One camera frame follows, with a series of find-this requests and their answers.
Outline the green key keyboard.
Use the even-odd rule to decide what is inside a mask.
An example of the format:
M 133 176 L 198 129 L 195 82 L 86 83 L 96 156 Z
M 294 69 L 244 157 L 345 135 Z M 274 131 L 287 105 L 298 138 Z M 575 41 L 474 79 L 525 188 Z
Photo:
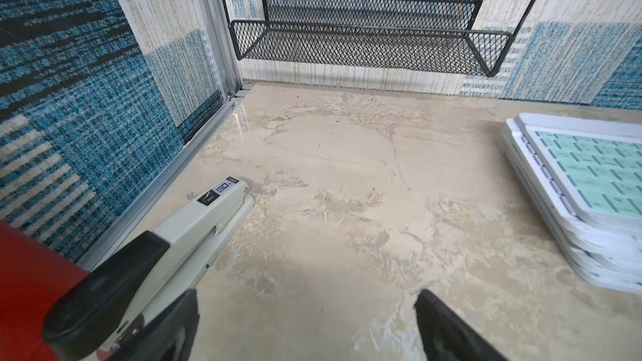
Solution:
M 641 236 L 641 125 L 521 113 L 515 119 L 573 214 Z

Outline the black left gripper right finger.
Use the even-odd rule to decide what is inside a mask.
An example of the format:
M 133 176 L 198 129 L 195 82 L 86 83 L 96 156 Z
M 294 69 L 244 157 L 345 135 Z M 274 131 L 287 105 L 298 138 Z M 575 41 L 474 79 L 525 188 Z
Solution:
M 508 360 L 430 290 L 414 309 L 427 360 Z

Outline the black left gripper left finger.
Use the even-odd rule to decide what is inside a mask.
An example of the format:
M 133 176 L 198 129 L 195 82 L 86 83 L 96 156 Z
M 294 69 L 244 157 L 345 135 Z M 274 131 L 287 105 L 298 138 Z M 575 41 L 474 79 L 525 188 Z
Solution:
M 199 320 L 197 290 L 189 289 L 117 350 L 110 360 L 188 360 Z

